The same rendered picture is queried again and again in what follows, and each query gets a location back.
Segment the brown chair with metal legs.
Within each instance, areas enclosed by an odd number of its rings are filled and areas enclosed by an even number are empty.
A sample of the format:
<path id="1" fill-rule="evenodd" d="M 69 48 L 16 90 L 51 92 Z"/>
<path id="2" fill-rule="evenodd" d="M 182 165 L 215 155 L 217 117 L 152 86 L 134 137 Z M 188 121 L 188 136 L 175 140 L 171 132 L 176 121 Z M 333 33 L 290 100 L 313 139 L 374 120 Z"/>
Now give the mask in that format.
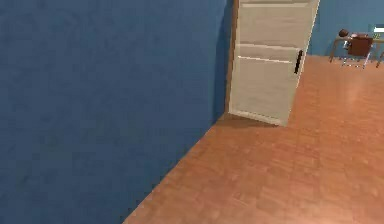
<path id="1" fill-rule="evenodd" d="M 373 38 L 369 36 L 351 37 L 344 47 L 347 56 L 343 59 L 342 65 L 364 69 L 371 55 Z"/>

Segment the brown wooden table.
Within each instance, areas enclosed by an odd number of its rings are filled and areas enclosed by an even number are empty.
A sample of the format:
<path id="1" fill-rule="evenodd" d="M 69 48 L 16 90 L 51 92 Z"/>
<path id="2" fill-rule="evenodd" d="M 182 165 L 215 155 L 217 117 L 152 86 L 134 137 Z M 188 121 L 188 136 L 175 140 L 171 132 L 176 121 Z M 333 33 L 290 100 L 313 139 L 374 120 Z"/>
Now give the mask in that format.
<path id="1" fill-rule="evenodd" d="M 330 62 L 333 61 L 333 59 L 335 57 L 335 52 L 336 52 L 337 46 L 340 42 L 347 42 L 351 37 L 355 37 L 355 36 L 368 36 L 368 35 L 366 35 L 366 34 L 364 34 L 364 35 L 353 34 L 351 36 L 346 36 L 346 37 L 337 36 L 335 38 L 335 40 L 333 41 L 333 45 L 332 45 L 330 55 L 329 55 L 329 61 Z M 377 46 L 384 45 L 384 39 L 374 39 L 373 38 L 373 45 L 377 45 Z"/>

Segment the white panelled room door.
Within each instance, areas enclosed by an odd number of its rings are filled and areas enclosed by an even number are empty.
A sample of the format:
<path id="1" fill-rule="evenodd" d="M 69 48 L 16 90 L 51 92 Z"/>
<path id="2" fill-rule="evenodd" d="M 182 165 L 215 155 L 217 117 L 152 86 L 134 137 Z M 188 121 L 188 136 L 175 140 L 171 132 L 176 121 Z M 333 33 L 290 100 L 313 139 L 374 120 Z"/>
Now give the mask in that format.
<path id="1" fill-rule="evenodd" d="M 228 112 L 285 126 L 320 0 L 239 0 Z M 303 50 L 295 74 L 298 51 Z"/>

